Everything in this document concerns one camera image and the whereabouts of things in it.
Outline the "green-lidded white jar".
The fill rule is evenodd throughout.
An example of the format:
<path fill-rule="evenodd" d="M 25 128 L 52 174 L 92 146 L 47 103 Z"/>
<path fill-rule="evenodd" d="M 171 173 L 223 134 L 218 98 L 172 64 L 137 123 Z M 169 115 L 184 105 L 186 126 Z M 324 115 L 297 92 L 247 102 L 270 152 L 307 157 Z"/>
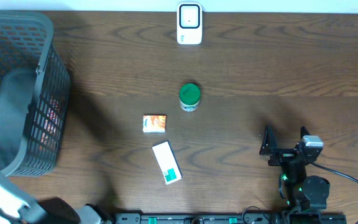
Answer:
<path fill-rule="evenodd" d="M 197 109 L 200 104 L 201 90 L 193 83 L 184 84 L 180 89 L 179 99 L 180 107 L 184 111 L 192 112 Z"/>

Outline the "white medicine box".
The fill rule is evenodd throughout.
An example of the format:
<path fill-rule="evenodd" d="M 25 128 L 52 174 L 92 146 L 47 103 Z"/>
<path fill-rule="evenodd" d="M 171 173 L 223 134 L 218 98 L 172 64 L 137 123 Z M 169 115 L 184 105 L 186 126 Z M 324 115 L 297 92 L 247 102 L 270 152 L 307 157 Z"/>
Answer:
<path fill-rule="evenodd" d="M 168 141 L 152 147 L 166 185 L 181 180 L 182 175 Z"/>

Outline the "orange small packet box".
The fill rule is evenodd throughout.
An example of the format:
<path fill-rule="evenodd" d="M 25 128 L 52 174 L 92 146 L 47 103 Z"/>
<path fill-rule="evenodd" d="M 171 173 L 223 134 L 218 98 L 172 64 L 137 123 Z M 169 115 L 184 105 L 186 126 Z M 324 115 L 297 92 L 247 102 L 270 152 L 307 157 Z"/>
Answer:
<path fill-rule="evenodd" d="M 166 115 L 143 115 L 142 130 L 144 133 L 164 133 Z"/>

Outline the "orange chocolate bar wrapper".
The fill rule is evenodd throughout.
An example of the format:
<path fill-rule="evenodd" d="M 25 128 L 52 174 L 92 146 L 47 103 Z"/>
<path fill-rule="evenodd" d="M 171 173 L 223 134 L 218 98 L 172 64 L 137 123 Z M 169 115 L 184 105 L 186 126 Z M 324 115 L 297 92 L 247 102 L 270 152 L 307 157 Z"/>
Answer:
<path fill-rule="evenodd" d="M 47 109 L 47 117 L 48 119 L 44 122 L 44 132 L 41 135 L 41 145 L 39 149 L 44 151 L 44 147 L 48 146 L 53 151 L 57 150 L 57 138 L 60 134 L 58 128 L 60 127 L 61 118 L 60 118 L 60 104 L 59 101 L 54 97 L 50 98 L 50 107 Z"/>

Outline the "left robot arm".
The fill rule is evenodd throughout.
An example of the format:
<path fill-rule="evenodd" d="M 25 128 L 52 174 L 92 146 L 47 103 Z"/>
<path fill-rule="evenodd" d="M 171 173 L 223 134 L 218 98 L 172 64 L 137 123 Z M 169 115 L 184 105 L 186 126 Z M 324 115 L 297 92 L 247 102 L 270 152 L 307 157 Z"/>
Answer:
<path fill-rule="evenodd" d="M 74 209 L 58 197 L 38 201 L 0 172 L 0 223 L 102 224 L 116 223 L 116 219 L 94 205 Z"/>

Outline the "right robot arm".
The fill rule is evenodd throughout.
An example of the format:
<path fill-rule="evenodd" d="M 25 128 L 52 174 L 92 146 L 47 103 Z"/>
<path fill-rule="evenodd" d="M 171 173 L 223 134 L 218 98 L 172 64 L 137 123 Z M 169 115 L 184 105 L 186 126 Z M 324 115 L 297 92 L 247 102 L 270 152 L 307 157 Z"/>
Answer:
<path fill-rule="evenodd" d="M 322 150 L 322 140 L 310 134 L 304 126 L 300 129 L 300 142 L 293 148 L 278 147 L 272 128 L 265 127 L 259 154 L 270 157 L 269 166 L 281 167 L 279 191 L 290 208 L 301 212 L 327 208 L 329 181 L 306 173 L 306 166 L 315 162 Z"/>

